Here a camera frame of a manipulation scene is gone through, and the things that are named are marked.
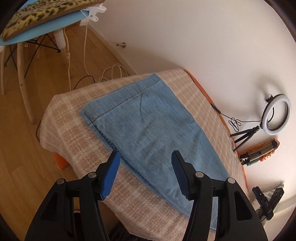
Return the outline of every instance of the wooden floor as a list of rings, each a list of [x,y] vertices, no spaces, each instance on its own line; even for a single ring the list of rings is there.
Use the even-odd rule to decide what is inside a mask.
[[[72,89],[85,75],[83,45],[85,26],[75,26],[66,31],[71,53]],[[28,64],[35,46],[24,49]],[[39,123],[52,97],[69,91],[67,68],[61,54],[41,47],[41,59],[34,58],[26,77],[29,99],[33,113]],[[104,44],[88,30],[86,44],[86,66],[95,79],[104,69],[119,63]],[[4,72],[5,95],[0,95],[0,213],[20,240],[24,240],[27,229],[43,198],[58,178],[77,179],[70,166],[60,171],[52,154],[43,149],[35,137],[37,125],[32,125],[27,116],[18,84],[17,71],[12,60]],[[106,78],[111,78],[109,71]],[[77,88],[92,83],[85,78]],[[107,229],[116,222],[103,207],[103,219]]]

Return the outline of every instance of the orange tablecloth edge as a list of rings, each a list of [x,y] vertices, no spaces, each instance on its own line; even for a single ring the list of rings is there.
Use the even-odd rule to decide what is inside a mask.
[[[53,152],[52,155],[54,157],[54,161],[55,161],[57,167],[60,170],[63,170],[69,164],[69,162],[67,162],[67,160],[65,158],[63,158],[60,154]]]
[[[199,90],[202,92],[202,94],[206,97],[207,101],[210,103],[210,104],[214,104],[214,102],[211,100],[211,98],[209,97],[209,95],[207,94],[207,92],[205,92],[205,90],[203,89],[203,87],[200,85],[200,83],[198,83],[198,81],[189,73],[189,71],[185,70],[184,71],[192,78],[193,82],[196,84],[196,86],[199,88]],[[225,128],[227,129],[228,133],[231,134],[225,120],[223,119],[222,115],[220,115],[219,113],[217,113],[217,115],[219,116],[220,120],[222,121],[223,125],[225,126]],[[245,181],[245,184],[246,184],[246,188],[249,192],[249,189],[248,189],[248,184],[247,184],[247,179],[246,179],[246,174],[244,172],[244,166],[242,165],[242,172],[243,172],[243,175],[244,175],[244,181]]]

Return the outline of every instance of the blue gripper pad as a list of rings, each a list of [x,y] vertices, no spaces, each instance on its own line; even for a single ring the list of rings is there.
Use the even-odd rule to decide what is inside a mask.
[[[188,199],[190,192],[190,185],[193,184],[193,175],[196,173],[193,165],[184,161],[179,151],[172,153],[172,166],[178,180],[181,193]]]
[[[120,164],[120,153],[117,152],[105,174],[102,184],[101,198],[105,200],[110,194]]]

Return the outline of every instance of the baseboard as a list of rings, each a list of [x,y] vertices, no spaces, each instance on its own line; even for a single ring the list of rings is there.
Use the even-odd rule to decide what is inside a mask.
[[[121,55],[117,52],[117,50],[108,43],[106,39],[89,23],[89,29],[106,45],[106,47],[111,51],[112,54],[121,62],[121,64],[128,69],[131,75],[136,75],[137,73],[133,70],[133,68],[121,57]]]

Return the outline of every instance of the black clamp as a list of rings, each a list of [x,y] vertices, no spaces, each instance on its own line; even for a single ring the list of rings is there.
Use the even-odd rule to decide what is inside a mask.
[[[283,188],[277,188],[274,190],[270,200],[268,201],[267,197],[262,193],[259,187],[254,187],[252,189],[255,197],[260,204],[260,208],[256,210],[256,213],[261,221],[264,219],[271,220],[274,216],[274,209],[281,200],[284,190]]]
[[[97,200],[110,194],[119,164],[120,154],[113,151],[107,162],[82,179],[58,179],[35,214],[25,241],[77,241],[74,197],[79,197],[83,241],[109,241]]]
[[[247,196],[232,177],[215,180],[196,172],[179,151],[172,153],[172,165],[182,194],[194,200],[183,241],[207,241],[213,197],[218,197],[215,241],[267,241],[264,228]]]

